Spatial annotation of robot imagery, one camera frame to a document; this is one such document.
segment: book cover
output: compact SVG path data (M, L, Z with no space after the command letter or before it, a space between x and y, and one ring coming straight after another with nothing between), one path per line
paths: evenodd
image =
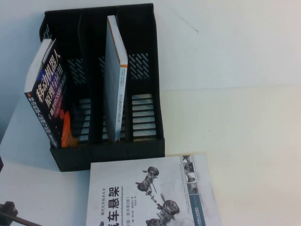
M108 137L112 142L120 140L126 81L127 52L115 16L108 16L104 69L104 104Z
M203 154L91 164L86 226L221 226Z
M47 48L43 59L35 58L34 61L36 65L40 63L41 67L32 88L29 88L30 82L26 81L25 95L51 144L55 148L76 146L78 140L71 134L70 112L66 100L67 74L56 40ZM34 70L30 68L27 75L29 78L36 76Z

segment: standing book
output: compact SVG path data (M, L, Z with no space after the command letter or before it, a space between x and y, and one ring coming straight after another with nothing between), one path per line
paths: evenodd
M86 226L222 226L205 156L92 163Z
M27 73L24 93L55 148L78 143L71 134L66 80L56 40L44 39Z
M127 52L115 16L107 17L104 104L109 140L120 140L127 80Z

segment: white desk surface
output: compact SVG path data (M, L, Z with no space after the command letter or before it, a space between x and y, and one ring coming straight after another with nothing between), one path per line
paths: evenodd
M206 153L224 226L301 225L300 97L301 86L161 93L166 156ZM59 172L24 96L0 155L0 203L43 226L85 225L89 171Z

